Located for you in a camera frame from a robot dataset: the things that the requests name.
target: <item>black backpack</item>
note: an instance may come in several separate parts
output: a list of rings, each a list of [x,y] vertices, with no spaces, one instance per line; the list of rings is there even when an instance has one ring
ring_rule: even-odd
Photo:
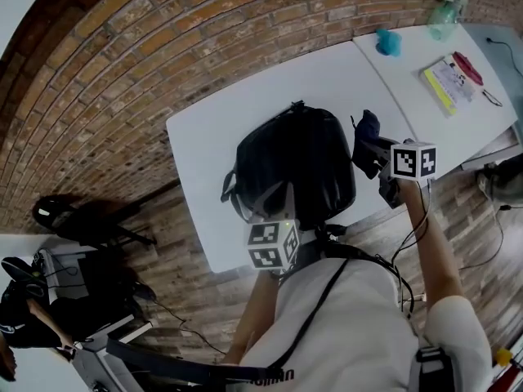
[[[292,183],[300,230],[322,226],[354,202],[351,153],[340,122],[329,111],[299,101],[247,135],[224,180],[221,201],[230,200],[247,220],[240,203],[253,212],[256,201],[280,182]],[[268,215],[284,207],[286,190],[281,185],[265,201]]]

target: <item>red object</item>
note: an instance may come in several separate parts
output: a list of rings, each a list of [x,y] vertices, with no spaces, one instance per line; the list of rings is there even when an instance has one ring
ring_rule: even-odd
[[[512,365],[508,370],[489,388],[487,392],[507,392],[514,383],[516,376],[520,374],[520,370]]]
[[[476,69],[472,67],[471,61],[469,61],[464,54],[456,51],[454,54],[452,54],[452,57],[467,77],[469,77],[475,84],[483,86],[483,78],[481,77],[481,74],[479,74]]]

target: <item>power cord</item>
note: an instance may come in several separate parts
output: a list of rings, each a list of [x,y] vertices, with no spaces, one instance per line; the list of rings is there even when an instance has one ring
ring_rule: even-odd
[[[178,321],[180,321],[180,325],[178,326],[178,329],[180,331],[185,331],[185,332],[192,332],[193,334],[197,335],[205,344],[207,344],[209,347],[211,347],[213,350],[217,351],[218,353],[221,353],[223,355],[226,355],[226,353],[224,353],[223,351],[217,349],[214,345],[212,345],[210,342],[207,341],[207,338],[205,338],[205,336],[203,336],[203,334],[200,334],[199,332],[195,331],[195,330],[191,330],[189,328],[182,328],[181,326],[187,322],[186,319],[183,319],[183,318],[180,318],[178,315],[174,314],[174,312],[172,312],[167,306],[165,306],[164,304],[161,304],[160,302],[158,301],[153,301],[156,305],[158,306],[161,306],[162,308],[164,308],[169,314],[171,314],[174,318],[176,318]]]
[[[501,251],[501,247],[503,246],[503,240],[505,239],[505,234],[503,232],[503,227],[501,226],[501,224],[499,223],[499,219],[498,219],[498,214],[501,212],[501,211],[507,211],[508,209],[502,209],[502,208],[499,208],[499,210],[497,212],[494,213],[494,222],[496,223],[496,225],[499,227],[499,231],[501,232],[501,241],[499,242],[499,247],[498,249],[496,250],[496,252],[494,253],[493,256],[491,256],[488,260],[485,260],[483,261],[482,263],[478,263],[476,265],[466,265],[464,267],[462,267],[461,269],[458,269],[458,271],[462,271],[462,270],[468,270],[468,269],[474,269],[476,267],[481,267],[482,265],[486,265],[488,263],[490,263],[494,258],[496,258],[496,256],[499,254],[499,252]]]
[[[53,272],[53,273],[50,273],[50,274],[46,274],[45,276],[46,277],[49,277],[49,276],[52,276],[53,274],[56,274],[56,273],[59,273],[61,271],[65,271],[69,276],[76,276],[78,274],[78,268],[77,267],[74,267],[72,265],[68,266],[68,267],[64,267],[64,265],[62,265],[60,263],[60,260],[58,260],[56,258],[56,256],[53,254],[53,252],[49,249],[49,248],[40,248],[38,250],[38,254],[42,254],[42,252],[46,253],[46,254],[49,254],[49,256],[51,256],[51,258],[61,267],[61,269]],[[70,273],[68,270],[70,269],[74,269],[75,272],[74,273]]]
[[[54,287],[81,287],[81,286],[85,286],[85,283],[82,283],[82,284],[65,284],[65,285],[56,285],[56,286],[49,286],[47,287],[47,289],[52,289]]]
[[[431,210],[431,192],[432,192],[432,187],[431,187],[431,181],[428,180],[427,181],[427,188],[428,188],[428,205],[427,205],[427,209],[425,209],[425,203],[423,201],[423,191],[422,191],[422,186],[419,185],[418,183],[418,189],[419,189],[419,197],[421,198],[422,200],[422,206],[423,206],[423,211],[425,212],[425,214],[423,215],[423,218],[418,222],[418,224],[416,225],[416,227],[410,231],[407,236],[405,237],[405,239],[401,242],[400,246],[398,247],[398,249],[396,250],[396,252],[394,253],[394,255],[392,256],[392,260],[391,260],[391,263],[393,266],[394,265],[394,261],[396,260],[396,258],[398,257],[398,255],[400,254],[400,252],[402,252],[403,250],[406,250],[407,248],[410,248],[412,247],[414,244],[416,244],[419,240],[416,240],[414,241],[413,243],[411,243],[410,245],[407,245],[405,246],[405,244],[412,238],[415,236],[415,234],[422,228],[423,224],[425,224],[425,222],[427,223],[427,225],[425,225],[425,230],[423,231],[423,233],[421,234],[421,236],[419,237],[419,239],[422,239],[425,234],[427,233],[428,231],[428,225],[429,225],[429,222],[427,221],[428,219],[428,214]]]
[[[407,289],[409,290],[410,292],[410,308],[409,308],[409,314],[407,315],[407,319],[410,319],[410,316],[412,315],[413,313],[413,307],[414,307],[414,298],[413,298],[413,292],[412,292],[412,289],[410,288],[410,286],[403,280],[403,278],[401,277],[401,273],[400,273],[400,269],[398,269],[398,267],[394,264],[396,258],[398,257],[398,255],[400,254],[400,252],[402,252],[403,250],[406,250],[407,248],[410,248],[412,247],[414,244],[416,244],[420,239],[422,239],[425,234],[427,233],[428,231],[428,225],[429,225],[429,222],[428,222],[428,214],[431,210],[431,192],[432,192],[432,189],[431,189],[431,180],[429,179],[427,181],[427,188],[428,188],[428,205],[427,205],[427,209],[425,209],[425,203],[423,201],[423,191],[422,191],[422,186],[418,183],[418,189],[419,189],[419,197],[422,201],[422,206],[423,206],[423,212],[424,212],[424,215],[423,215],[423,218],[418,222],[418,224],[416,225],[415,228],[413,228],[412,231],[410,231],[407,236],[405,237],[405,239],[402,241],[401,245],[398,247],[398,249],[396,250],[396,252],[394,253],[394,255],[392,256],[392,260],[391,260],[391,267],[393,270],[396,271],[396,274],[395,276],[398,278],[398,282],[400,284],[400,293],[401,293],[401,311],[403,312],[404,310],[404,305],[406,302],[408,302],[409,300],[405,301],[405,298],[403,296],[403,285],[402,285],[402,281],[404,282],[403,284],[405,285],[405,287],[407,287]],[[423,233],[421,234],[421,236],[419,237],[419,239],[416,239],[413,243],[405,246],[405,244],[412,238],[412,237],[415,237],[416,236],[416,233],[424,226],[425,222],[427,223],[425,225],[425,230],[423,231]]]
[[[502,205],[499,207],[500,211],[510,211],[511,209],[523,209],[523,206]]]
[[[514,65],[514,69],[517,71],[517,73],[523,78],[523,73],[517,68],[516,62],[514,61],[514,53],[512,52],[512,48],[510,45],[508,45],[506,42],[499,42],[499,41],[493,41],[491,38],[487,38],[488,43],[497,43],[500,45],[505,45],[510,50],[510,57],[512,58],[512,64]]]

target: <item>white table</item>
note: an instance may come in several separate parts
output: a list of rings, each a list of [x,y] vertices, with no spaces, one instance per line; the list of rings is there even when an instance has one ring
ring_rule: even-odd
[[[238,143],[253,129],[304,100],[340,120],[351,150],[354,130],[370,109],[382,135],[394,140],[413,134],[391,94],[353,42],[312,52],[237,82],[168,119],[167,129],[190,214],[214,272],[249,263],[244,245],[246,224],[221,187],[234,166]],[[378,178],[369,180],[354,167],[356,200],[330,222],[349,225],[387,207],[378,194]]]
[[[355,44],[378,71],[406,117],[417,140],[438,146],[437,176],[443,176],[484,148],[517,119],[512,103],[489,61],[467,31],[458,25],[447,42],[432,39],[426,26],[397,29],[401,55],[376,51],[376,34],[355,38]],[[439,59],[459,51],[483,77],[484,87],[503,103],[497,107],[481,94],[469,109],[454,116],[443,113],[435,97],[419,79],[420,72]]]

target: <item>white cube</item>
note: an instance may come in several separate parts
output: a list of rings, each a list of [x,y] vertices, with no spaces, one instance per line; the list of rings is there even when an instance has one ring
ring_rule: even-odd
[[[436,175],[436,146],[424,142],[391,147],[391,176],[421,181]]]
[[[295,220],[250,224],[247,250],[258,270],[287,270],[300,245]]]

